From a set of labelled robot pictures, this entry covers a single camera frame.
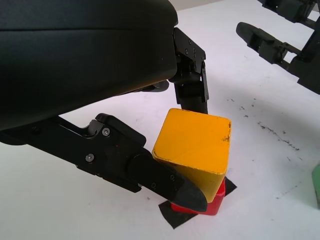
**wooden block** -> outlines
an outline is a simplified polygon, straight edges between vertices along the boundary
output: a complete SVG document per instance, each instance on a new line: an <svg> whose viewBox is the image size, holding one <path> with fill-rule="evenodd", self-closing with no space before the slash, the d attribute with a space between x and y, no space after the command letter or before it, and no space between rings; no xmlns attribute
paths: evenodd
<svg viewBox="0 0 320 240"><path fill-rule="evenodd" d="M211 203L227 172L230 137L229 119L171 109L152 155L189 178Z"/></svg>
<svg viewBox="0 0 320 240"><path fill-rule="evenodd" d="M320 165L316 166L312 172L312 181L314 185L316 200L320 209Z"/></svg>

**dark stain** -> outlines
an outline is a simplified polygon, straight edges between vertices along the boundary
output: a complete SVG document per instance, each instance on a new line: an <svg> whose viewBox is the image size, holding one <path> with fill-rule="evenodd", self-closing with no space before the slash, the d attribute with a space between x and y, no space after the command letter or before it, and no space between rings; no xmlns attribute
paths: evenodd
<svg viewBox="0 0 320 240"><path fill-rule="evenodd" d="M288 191L286 191L286 192L282 193L282 196L284 196L284 195L286 195L286 194L290 193L293 189L296 189L297 187L298 187L298 185L293 186L293 187L292 187L292 188L290 188Z"/></svg>
<svg viewBox="0 0 320 240"><path fill-rule="evenodd" d="M222 139L224 142L230 142L230 136L226 136L224 139Z"/></svg>
<svg viewBox="0 0 320 240"><path fill-rule="evenodd" d="M297 148L297 147L293 146L293 145L290 143L289 140L282 140L282 139L280 138L280 141L288 144L288 146L291 147L291 148L293 148L294 150L300 151L300 148Z"/></svg>
<svg viewBox="0 0 320 240"><path fill-rule="evenodd" d="M300 151L300 148L297 148L297 147L295 147L294 145L292 145L289 140L283 140L273 129L271 129L271 128L267 127L267 126L261 125L261 122L258 122L258 125L260 125L260 127L261 127L263 130L264 130L264 129L267 129L270 133L272 133L273 135L277 136L278 142L284 142L284 143L286 143L289 147L293 148L294 150Z"/></svg>

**screw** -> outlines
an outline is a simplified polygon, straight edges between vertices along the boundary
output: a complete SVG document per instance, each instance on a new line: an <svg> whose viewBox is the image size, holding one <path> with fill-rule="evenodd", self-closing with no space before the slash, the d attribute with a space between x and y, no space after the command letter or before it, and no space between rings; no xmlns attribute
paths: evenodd
<svg viewBox="0 0 320 240"><path fill-rule="evenodd" d="M109 137L110 136L110 133L111 133L111 131L110 131L110 128L104 128L103 130L102 130L102 135L103 136L105 136L105 137Z"/></svg>
<svg viewBox="0 0 320 240"><path fill-rule="evenodd" d="M90 153L88 154L87 156L85 156L85 160L88 162L88 163L92 163L92 161L95 159L95 156Z"/></svg>

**yellow wooden block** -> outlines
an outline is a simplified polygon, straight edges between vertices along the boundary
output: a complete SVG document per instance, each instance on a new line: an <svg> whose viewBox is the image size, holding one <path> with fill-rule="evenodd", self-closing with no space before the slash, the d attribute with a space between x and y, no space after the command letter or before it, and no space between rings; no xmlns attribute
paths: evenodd
<svg viewBox="0 0 320 240"><path fill-rule="evenodd" d="M189 178L211 203L227 172L230 137L229 119L171 109L152 155Z"/></svg>

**dirt mark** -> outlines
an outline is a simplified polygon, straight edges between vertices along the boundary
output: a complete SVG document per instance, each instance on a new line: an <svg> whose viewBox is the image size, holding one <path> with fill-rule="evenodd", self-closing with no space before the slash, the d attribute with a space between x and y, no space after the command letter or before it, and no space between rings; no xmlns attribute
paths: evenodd
<svg viewBox="0 0 320 240"><path fill-rule="evenodd" d="M300 151L300 148L292 145L289 140L283 140L273 129L271 129L271 128L267 127L267 126L262 125L262 123L261 123L260 121L258 122L258 125L259 125L260 128L262 128L263 130L268 130L269 133L272 133L273 135L275 135L275 136L278 138L278 142L284 142L284 143L286 143L289 147L291 147L292 149L294 149L294 150L296 150L296 151Z"/></svg>

